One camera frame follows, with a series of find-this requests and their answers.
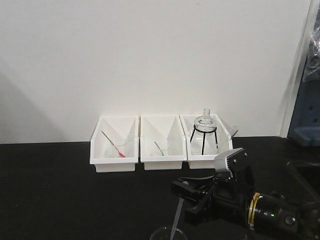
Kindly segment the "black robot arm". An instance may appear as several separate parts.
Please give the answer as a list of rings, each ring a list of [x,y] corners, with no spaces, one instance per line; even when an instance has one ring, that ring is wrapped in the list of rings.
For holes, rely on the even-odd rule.
[[[171,192],[191,205],[184,214],[191,225],[221,219],[245,228],[250,240],[254,233],[277,240],[320,238],[320,204],[255,191],[250,166],[209,177],[181,177],[171,183]]]

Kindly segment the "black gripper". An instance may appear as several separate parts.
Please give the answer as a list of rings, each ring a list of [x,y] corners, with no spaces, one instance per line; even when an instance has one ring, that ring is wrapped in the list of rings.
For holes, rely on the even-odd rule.
[[[249,227],[248,208],[255,184],[252,167],[249,164],[244,170],[232,174],[181,177],[171,183],[171,193],[192,205],[185,210],[184,220],[187,223],[196,226],[222,219]]]

